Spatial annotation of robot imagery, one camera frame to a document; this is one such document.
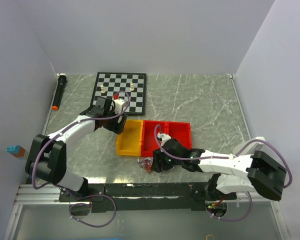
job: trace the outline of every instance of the white wall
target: white wall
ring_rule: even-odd
[[[55,73],[15,0],[0,0],[0,239],[12,211],[25,161],[6,152],[29,149],[42,130]]]
[[[235,73],[274,0],[17,0],[57,73]]]
[[[281,206],[300,240],[300,0],[276,0],[235,78],[252,136],[265,136],[286,157],[293,183]]]

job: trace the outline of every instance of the robotic arm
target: robotic arm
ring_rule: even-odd
[[[49,183],[70,189],[81,196],[85,196],[88,191],[88,180],[67,168],[67,149],[84,136],[101,127],[116,134],[122,133],[127,120],[127,115],[125,114],[111,120],[86,119],[112,117],[121,113],[126,106],[127,102],[121,98],[112,100],[105,97],[98,97],[95,105],[91,105],[88,109],[81,112],[69,125],[48,136],[37,135],[33,139],[25,171],[30,175],[32,174],[40,150],[49,140],[59,135],[59,137],[49,144],[44,154],[40,157],[36,168],[36,176]],[[65,131],[74,122],[77,124]]]
[[[160,173],[174,165],[181,165],[190,172],[215,173],[211,183],[224,195],[258,192],[267,199],[281,200],[287,170],[265,152],[235,156],[204,149],[187,149],[165,133],[158,133],[157,137],[161,140],[161,147],[176,158],[168,156],[161,148],[154,150],[153,171]]]

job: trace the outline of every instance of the white chess piece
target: white chess piece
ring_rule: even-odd
[[[130,82],[130,91],[132,92],[132,91],[134,91],[135,90],[135,88],[134,88],[134,83],[133,82]]]
[[[105,87],[103,85],[101,85],[100,88],[101,88],[101,93],[105,94],[106,93]]]

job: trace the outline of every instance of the blue block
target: blue block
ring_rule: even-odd
[[[20,152],[20,145],[8,146],[6,151],[10,154],[18,154]]]

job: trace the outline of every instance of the marble table top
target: marble table top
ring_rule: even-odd
[[[89,107],[97,75],[66,75],[59,111],[52,111],[45,134],[72,122]],[[219,153],[249,140],[237,96],[228,75],[148,74],[145,115],[128,119],[190,122],[192,147]],[[67,167],[89,183],[206,182],[211,174],[180,166],[147,173],[138,157],[116,154],[117,135],[104,128],[68,150]]]

